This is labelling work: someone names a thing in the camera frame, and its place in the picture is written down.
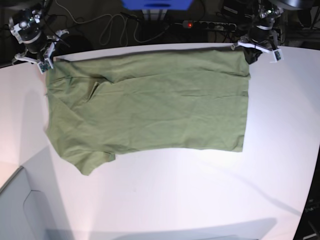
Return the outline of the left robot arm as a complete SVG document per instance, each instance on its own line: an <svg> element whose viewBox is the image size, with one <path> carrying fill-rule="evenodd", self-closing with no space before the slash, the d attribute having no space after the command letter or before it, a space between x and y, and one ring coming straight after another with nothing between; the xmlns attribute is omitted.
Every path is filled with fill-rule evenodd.
<svg viewBox="0 0 320 240"><path fill-rule="evenodd" d="M249 65L264 53L273 57L273 63L282 60L283 54L278 47L278 33L274 30L274 24L283 11L268 0L258 0L254 4L253 17L246 33L231 45L231 50L242 48Z"/></svg>

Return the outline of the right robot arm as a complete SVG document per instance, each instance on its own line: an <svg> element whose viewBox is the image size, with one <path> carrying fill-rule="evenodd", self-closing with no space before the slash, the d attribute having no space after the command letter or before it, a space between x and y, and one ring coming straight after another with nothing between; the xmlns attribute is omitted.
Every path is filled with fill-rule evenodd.
<svg viewBox="0 0 320 240"><path fill-rule="evenodd" d="M12 63L28 62L38 66L41 73L53 69L52 54L58 42L64 43L67 29L52 31L46 35L44 28L50 28L46 16L52 5L51 0L2 0L0 5L15 10L8 20L8 29L17 42L24 45L24 52L17 53Z"/></svg>

